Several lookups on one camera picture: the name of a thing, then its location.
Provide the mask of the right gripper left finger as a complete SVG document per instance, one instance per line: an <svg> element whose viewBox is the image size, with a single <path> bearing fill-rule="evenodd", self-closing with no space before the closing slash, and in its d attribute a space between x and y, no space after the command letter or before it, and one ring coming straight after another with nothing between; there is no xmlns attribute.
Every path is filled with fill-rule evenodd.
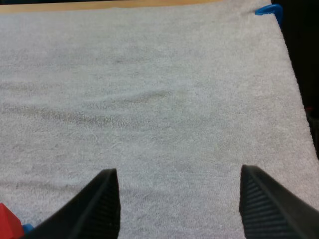
<svg viewBox="0 0 319 239"><path fill-rule="evenodd" d="M121 204L116 169L102 170L72 200L26 239L116 239Z"/></svg>

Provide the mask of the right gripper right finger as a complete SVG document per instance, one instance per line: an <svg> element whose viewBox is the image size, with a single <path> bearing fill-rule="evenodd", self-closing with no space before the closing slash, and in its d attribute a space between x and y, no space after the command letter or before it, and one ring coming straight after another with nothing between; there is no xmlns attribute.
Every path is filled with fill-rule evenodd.
<svg viewBox="0 0 319 239"><path fill-rule="evenodd" d="M261 168L243 165L239 212L247 239L317 239L319 212Z"/></svg>

